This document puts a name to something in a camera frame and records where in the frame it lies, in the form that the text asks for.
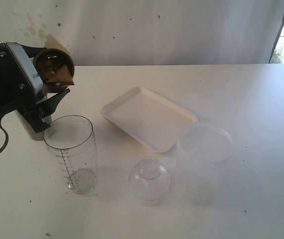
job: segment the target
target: white tabletop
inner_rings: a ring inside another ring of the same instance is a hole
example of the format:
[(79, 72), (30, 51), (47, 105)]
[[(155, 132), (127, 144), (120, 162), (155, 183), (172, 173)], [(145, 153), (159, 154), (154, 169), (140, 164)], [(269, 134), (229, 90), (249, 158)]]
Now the white tabletop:
[[(284, 65), (83, 66), (74, 80), (53, 118), (93, 121), (97, 187), (85, 196), (70, 192), (44, 142), (32, 141), (10, 113), (0, 155), (0, 239), (284, 238)], [(154, 154), (100, 116), (102, 106), (135, 86), (232, 136), (235, 155), (214, 201), (176, 200), (172, 151)], [(128, 194), (128, 172), (144, 155), (156, 155), (171, 173), (172, 196), (157, 207)]]

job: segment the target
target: clear measuring cup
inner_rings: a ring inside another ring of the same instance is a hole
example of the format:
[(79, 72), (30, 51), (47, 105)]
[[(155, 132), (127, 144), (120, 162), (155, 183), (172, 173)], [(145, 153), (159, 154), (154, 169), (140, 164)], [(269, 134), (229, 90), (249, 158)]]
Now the clear measuring cup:
[(92, 123), (83, 116), (64, 116), (44, 133), (47, 150), (58, 157), (68, 187), (78, 194), (98, 182), (98, 154)]

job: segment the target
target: white tray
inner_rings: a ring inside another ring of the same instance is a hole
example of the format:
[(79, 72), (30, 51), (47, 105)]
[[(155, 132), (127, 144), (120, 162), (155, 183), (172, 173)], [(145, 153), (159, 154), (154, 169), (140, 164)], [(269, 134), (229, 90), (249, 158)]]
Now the white tray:
[(101, 109), (101, 115), (155, 152), (166, 152), (178, 131), (198, 116), (172, 101), (135, 87)]

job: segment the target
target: plastic lid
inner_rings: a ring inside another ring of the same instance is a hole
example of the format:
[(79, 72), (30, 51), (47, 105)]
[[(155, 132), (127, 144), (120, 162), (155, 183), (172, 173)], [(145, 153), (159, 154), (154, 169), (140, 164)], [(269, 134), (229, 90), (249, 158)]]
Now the plastic lid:
[(131, 171), (128, 178), (130, 191), (145, 205), (162, 202), (170, 186), (166, 168), (155, 157), (146, 157)]
[(232, 138), (219, 127), (199, 122), (179, 134), (177, 149), (188, 159), (202, 163), (220, 163), (233, 154)]

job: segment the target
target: white wall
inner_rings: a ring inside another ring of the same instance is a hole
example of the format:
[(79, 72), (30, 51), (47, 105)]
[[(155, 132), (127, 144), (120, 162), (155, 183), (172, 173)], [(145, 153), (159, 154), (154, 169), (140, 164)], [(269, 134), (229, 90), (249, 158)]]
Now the white wall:
[(0, 2), (1, 40), (52, 34), (77, 65), (268, 63), (284, 13), (284, 0)]

